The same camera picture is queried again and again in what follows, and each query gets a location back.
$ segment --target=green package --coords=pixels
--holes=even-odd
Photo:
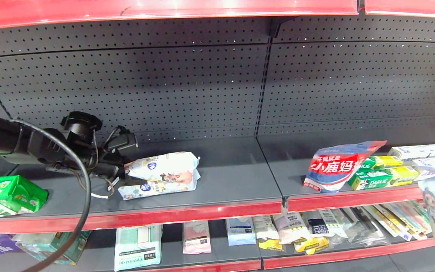
[[[0,216],[39,210],[48,192],[22,176],[0,177]]]

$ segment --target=cartoon character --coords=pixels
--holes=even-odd
[[[435,223],[435,195],[429,191],[429,188],[424,190],[424,201],[426,203],[427,213]]]

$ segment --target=upper shelf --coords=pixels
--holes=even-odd
[[[366,14],[435,17],[435,0],[367,0]]]
[[[356,0],[0,0],[0,28],[123,19],[357,15]]]

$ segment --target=yellow package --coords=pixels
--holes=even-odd
[[[305,251],[307,255],[315,254],[329,247],[330,243],[326,237],[311,238],[301,243],[295,242],[295,251]]]
[[[258,239],[258,247],[262,249],[269,249],[274,251],[284,251],[283,245],[279,243],[279,240],[273,239]]]

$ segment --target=red shelf edge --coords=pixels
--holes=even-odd
[[[260,270],[261,260],[247,260],[204,265],[169,267],[149,270],[132,270],[131,272],[238,272]]]
[[[127,212],[112,215],[89,215],[84,230],[115,229],[117,227],[180,223],[192,220],[216,220],[239,216],[273,215],[281,213],[281,199],[259,203],[222,206],[202,206],[188,209]],[[79,217],[12,217],[0,218],[0,234],[73,231]]]
[[[361,248],[348,251],[338,251],[331,253],[318,253],[314,255],[299,255],[292,257],[265,258],[264,269],[277,269],[282,267],[295,267],[303,265],[313,265],[328,262],[339,262],[347,260],[356,260],[361,258],[376,257],[394,253],[407,252],[421,248],[435,246],[433,238],[422,241],[411,241],[388,246],[376,246],[370,248]]]
[[[360,190],[343,193],[322,193],[313,196],[291,196],[288,198],[289,212],[338,209],[382,203],[422,199],[417,185],[392,187],[383,190]]]

